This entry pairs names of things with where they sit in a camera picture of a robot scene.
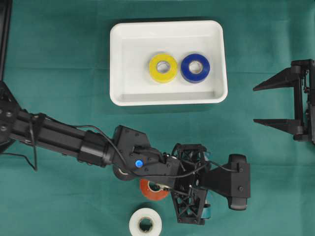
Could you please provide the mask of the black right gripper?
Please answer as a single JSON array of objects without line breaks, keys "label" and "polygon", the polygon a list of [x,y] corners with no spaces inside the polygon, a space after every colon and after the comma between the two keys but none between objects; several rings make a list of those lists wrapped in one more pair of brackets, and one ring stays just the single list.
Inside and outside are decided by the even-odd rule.
[{"label": "black right gripper", "polygon": [[295,119],[254,119],[293,135],[296,141],[315,143],[315,61],[294,60],[288,67],[253,88],[253,91],[293,87]]}]

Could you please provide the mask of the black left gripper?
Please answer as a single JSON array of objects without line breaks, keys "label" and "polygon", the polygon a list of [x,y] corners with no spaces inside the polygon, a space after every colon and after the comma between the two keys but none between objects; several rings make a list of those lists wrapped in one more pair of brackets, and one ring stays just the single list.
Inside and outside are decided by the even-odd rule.
[{"label": "black left gripper", "polygon": [[199,187],[201,169],[206,164],[204,153],[207,149],[201,144],[176,144],[171,155],[180,160],[180,167],[171,190],[177,218],[211,218],[211,192]]}]

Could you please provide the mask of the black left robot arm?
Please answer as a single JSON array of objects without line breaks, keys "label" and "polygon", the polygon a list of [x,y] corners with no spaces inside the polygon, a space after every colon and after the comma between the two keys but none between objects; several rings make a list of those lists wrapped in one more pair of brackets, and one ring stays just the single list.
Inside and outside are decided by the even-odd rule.
[{"label": "black left robot arm", "polygon": [[202,145],[175,145],[163,153],[145,133],[118,126],[112,138],[91,125],[68,125],[22,109],[5,83],[0,85],[0,151],[15,141],[72,156],[80,163],[111,165],[123,181],[147,179],[170,191],[180,223],[204,224],[207,190],[199,178],[210,171]]}]

